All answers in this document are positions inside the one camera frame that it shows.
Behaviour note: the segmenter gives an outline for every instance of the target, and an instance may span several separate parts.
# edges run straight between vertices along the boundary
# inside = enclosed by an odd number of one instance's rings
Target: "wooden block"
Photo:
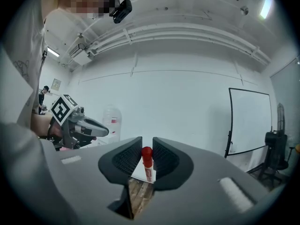
[[[136,195],[136,198],[134,199],[134,201],[131,203],[131,207],[132,207],[132,213],[133,215],[135,216],[136,212],[138,211],[141,203],[142,203],[142,200],[144,198],[144,195],[145,195],[145,192],[147,190],[147,187],[148,187],[148,184],[147,182],[144,182],[140,191],[138,192],[138,194]]]
[[[146,192],[144,194],[144,197],[142,199],[142,202],[138,208],[138,210],[135,213],[135,216],[137,216],[138,214],[140,214],[148,205],[148,203],[150,202],[151,198],[153,195],[153,184],[149,183],[148,187],[146,189]]]
[[[131,184],[131,189],[129,188],[129,196],[131,204],[134,202],[136,195],[140,191],[141,187],[143,185],[143,182],[140,182],[138,180],[134,180]]]

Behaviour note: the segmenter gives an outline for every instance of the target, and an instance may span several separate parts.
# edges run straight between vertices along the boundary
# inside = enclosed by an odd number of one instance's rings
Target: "whiteboard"
[[[231,142],[229,155],[265,146],[265,135],[271,131],[272,118],[268,94],[229,89],[231,97]]]

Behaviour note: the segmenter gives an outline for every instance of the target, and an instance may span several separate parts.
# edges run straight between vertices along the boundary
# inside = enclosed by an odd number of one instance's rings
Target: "ceiling pipe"
[[[214,32],[229,38],[232,38],[233,40],[239,41],[240,43],[245,44],[246,46],[250,47],[251,49],[255,50],[257,47],[253,44],[247,42],[246,40],[223,30],[213,28],[210,26],[200,25],[200,24],[194,24],[194,23],[184,23],[184,22],[172,22],[172,23],[161,23],[161,24],[152,24],[152,25],[146,25],[139,28],[129,29],[127,30],[129,34],[135,33],[138,31],[145,31],[145,30],[151,30],[155,28],[190,28],[190,29],[199,29],[199,30],[205,30],[209,32]],[[260,49],[257,51],[259,54],[261,54],[268,62],[271,62],[271,59],[264,54]]]
[[[142,18],[136,18],[135,23],[141,23],[142,21],[153,20],[153,18],[155,18],[155,17],[166,17],[166,16],[195,17],[195,18],[201,18],[201,19],[205,19],[205,20],[212,20],[212,18],[209,17],[208,15],[207,15],[207,17],[203,17],[201,15],[179,13],[179,14],[158,14],[158,15],[151,15],[151,16],[146,16],[146,17],[142,17]],[[108,36],[112,35],[113,33],[121,32],[123,29],[128,29],[128,27],[130,27],[132,25],[133,25],[133,22],[130,21],[128,23],[122,24],[121,26],[115,27],[115,28],[101,34],[100,36],[98,36],[96,39],[94,39],[92,41],[92,43],[95,42],[96,40],[104,39],[105,37],[108,37]]]
[[[205,38],[211,38],[220,42],[224,42],[227,44],[230,44],[232,46],[238,47],[241,45],[227,40],[225,38],[222,37],[218,37],[218,36],[214,36],[208,33],[203,33],[203,32],[191,32],[191,31],[161,31],[161,32],[152,32],[152,33],[148,33],[148,34],[143,34],[143,35],[139,35],[139,36],[135,36],[135,37],[131,37],[131,40],[136,40],[138,38],[146,38],[146,37],[155,37],[155,36],[163,36],[163,35],[187,35],[187,36],[195,36],[195,37],[205,37]],[[243,50],[247,51],[248,53],[251,53],[252,51],[250,49],[247,49],[245,47],[243,47]]]
[[[229,39],[232,39],[232,42],[238,41],[241,44],[249,47],[252,51],[250,53],[252,53],[255,49],[257,49],[257,46],[254,46],[253,44],[247,42],[246,40],[231,34],[229,32],[220,30],[220,29],[216,29],[213,27],[209,27],[209,26],[204,26],[204,25],[199,25],[199,24],[193,24],[193,23],[182,23],[182,22],[173,22],[173,23],[158,23],[158,24],[152,24],[152,25],[146,25],[146,26],[142,26],[142,27],[138,27],[138,28],[134,28],[134,29],[129,29],[127,30],[128,34],[133,34],[133,33],[137,33],[140,31],[148,31],[148,30],[155,30],[155,29],[169,29],[169,28],[185,28],[185,29],[198,29],[198,30],[204,30],[204,31],[208,31],[208,32],[213,32],[216,34],[219,34],[221,36],[225,36]],[[102,47],[116,39],[119,39],[121,37],[125,36],[125,33],[119,33],[117,35],[114,35],[102,42],[99,43],[94,43],[93,45],[90,46],[89,49],[98,49],[99,47]],[[260,54],[262,57],[264,57],[268,62],[271,61],[271,59],[264,54],[260,49],[257,50],[256,52],[257,54]]]
[[[240,47],[235,47],[233,45],[229,45],[225,42],[220,42],[220,41],[215,41],[212,40],[210,38],[199,38],[199,37],[179,37],[179,36],[172,36],[172,37],[145,37],[145,36],[137,36],[136,39],[132,40],[132,43],[137,43],[137,42],[142,42],[142,41],[151,41],[151,40],[161,40],[161,39],[187,39],[187,40],[197,40],[197,41],[204,41],[204,42],[210,42],[213,44],[218,44],[218,45],[223,45],[229,48],[232,48],[234,50],[240,51],[241,53],[244,53],[248,56],[250,56],[250,53],[248,51],[245,51],[243,48]],[[97,49],[97,54],[102,53],[104,51],[108,51],[110,49],[119,47],[119,46],[123,46],[129,44],[129,42],[127,41],[127,39],[121,40],[119,42],[115,42],[115,43],[111,43],[105,47],[101,47],[99,49]],[[263,65],[268,65],[268,63],[258,57],[253,56],[253,59],[257,60],[258,62],[262,63]]]

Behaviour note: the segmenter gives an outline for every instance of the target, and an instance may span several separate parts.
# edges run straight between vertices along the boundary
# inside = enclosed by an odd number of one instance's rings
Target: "black office chair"
[[[290,154],[288,160],[285,160],[285,146],[287,142],[287,135],[284,134],[283,130],[267,132],[265,137],[265,143],[268,145],[268,151],[263,163],[262,169],[258,176],[258,180],[263,181],[270,179],[272,186],[274,187],[274,180],[278,180],[279,184],[282,183],[282,179],[276,176],[276,172],[284,170],[289,166],[289,159],[291,156],[292,149],[290,147]]]

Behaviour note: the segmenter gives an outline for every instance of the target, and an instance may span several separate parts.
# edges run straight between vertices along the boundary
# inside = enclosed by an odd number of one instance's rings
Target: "white tape strip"
[[[240,213],[243,213],[253,207],[254,204],[240,190],[240,188],[231,178],[223,178],[219,182],[221,184],[221,187],[224,189],[224,191]]]
[[[77,162],[79,160],[81,160],[81,156],[74,156],[74,157],[68,157],[68,158],[62,159],[61,162],[63,164],[68,164],[68,163]]]

